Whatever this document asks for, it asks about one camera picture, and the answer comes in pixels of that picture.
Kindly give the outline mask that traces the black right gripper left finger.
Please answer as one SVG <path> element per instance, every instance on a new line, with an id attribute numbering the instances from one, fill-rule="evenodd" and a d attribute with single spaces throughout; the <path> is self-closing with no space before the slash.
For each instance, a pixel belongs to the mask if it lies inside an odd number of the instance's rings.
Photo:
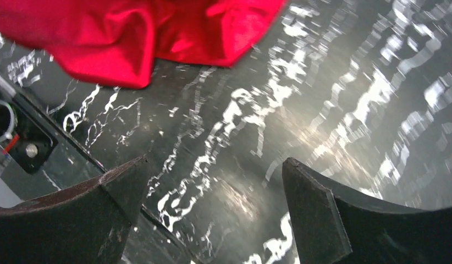
<path id="1" fill-rule="evenodd" d="M 117 263 L 147 192 L 140 156 L 103 175 L 0 207 L 0 263 Z"/>

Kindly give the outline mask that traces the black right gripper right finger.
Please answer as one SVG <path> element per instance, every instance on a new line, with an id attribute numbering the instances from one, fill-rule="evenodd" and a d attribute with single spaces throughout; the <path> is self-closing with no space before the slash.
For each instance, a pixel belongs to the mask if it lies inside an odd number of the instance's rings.
<path id="1" fill-rule="evenodd" d="M 383 201 L 291 157 L 282 180 L 302 263 L 452 263 L 452 207 Z"/>

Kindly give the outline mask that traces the red cloth napkin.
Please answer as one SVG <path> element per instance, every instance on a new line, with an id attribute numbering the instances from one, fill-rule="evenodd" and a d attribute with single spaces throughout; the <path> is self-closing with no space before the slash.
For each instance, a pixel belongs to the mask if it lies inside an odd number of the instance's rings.
<path id="1" fill-rule="evenodd" d="M 141 89 L 156 58 L 231 67 L 285 1 L 0 1 L 0 33 L 70 76 Z"/>

